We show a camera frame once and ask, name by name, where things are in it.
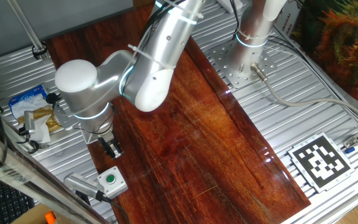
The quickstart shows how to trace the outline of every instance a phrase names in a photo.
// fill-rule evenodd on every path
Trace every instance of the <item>blue connector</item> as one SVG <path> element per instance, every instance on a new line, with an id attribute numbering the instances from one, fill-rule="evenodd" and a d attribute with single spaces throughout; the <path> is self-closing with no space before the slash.
<path id="1" fill-rule="evenodd" d="M 354 151 L 355 151 L 354 147 L 351 147 L 351 148 L 345 150 L 346 153 L 351 153 L 351 152 L 354 152 Z"/>

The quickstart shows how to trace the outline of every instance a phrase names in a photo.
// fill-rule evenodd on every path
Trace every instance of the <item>wooden board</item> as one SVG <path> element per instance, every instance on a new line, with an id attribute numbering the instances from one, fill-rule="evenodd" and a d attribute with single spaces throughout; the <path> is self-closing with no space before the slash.
<path id="1" fill-rule="evenodd" d="M 52 38 L 55 66 L 78 58 L 100 65 L 136 45 L 150 11 Z M 98 143 L 88 148 L 99 173 L 118 166 L 123 174 L 129 190 L 116 202 L 132 223 L 281 223 L 310 204 L 193 39 L 162 106 L 143 113 L 123 98 L 113 104 L 124 155 L 112 161 Z"/>

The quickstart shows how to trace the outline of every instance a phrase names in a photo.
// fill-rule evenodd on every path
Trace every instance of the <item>green button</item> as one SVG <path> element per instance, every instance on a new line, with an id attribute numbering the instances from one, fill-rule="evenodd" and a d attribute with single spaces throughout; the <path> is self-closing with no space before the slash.
<path id="1" fill-rule="evenodd" d="M 116 178 L 113 175 L 108 175 L 106 180 L 107 180 L 107 183 L 111 184 L 116 180 Z"/>

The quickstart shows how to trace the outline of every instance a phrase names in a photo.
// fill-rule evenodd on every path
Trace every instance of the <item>keyboard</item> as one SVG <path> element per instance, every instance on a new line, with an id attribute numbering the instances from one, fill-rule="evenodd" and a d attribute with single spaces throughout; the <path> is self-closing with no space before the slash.
<path id="1" fill-rule="evenodd" d="M 0 181 L 0 224 L 12 223 L 32 207 L 32 198 Z"/>

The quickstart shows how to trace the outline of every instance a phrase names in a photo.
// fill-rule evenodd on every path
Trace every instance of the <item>colorful fabric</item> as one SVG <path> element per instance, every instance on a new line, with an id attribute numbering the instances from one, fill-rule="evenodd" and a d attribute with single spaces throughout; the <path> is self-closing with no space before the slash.
<path id="1" fill-rule="evenodd" d="M 358 0 L 306 0 L 293 38 L 358 100 Z"/>

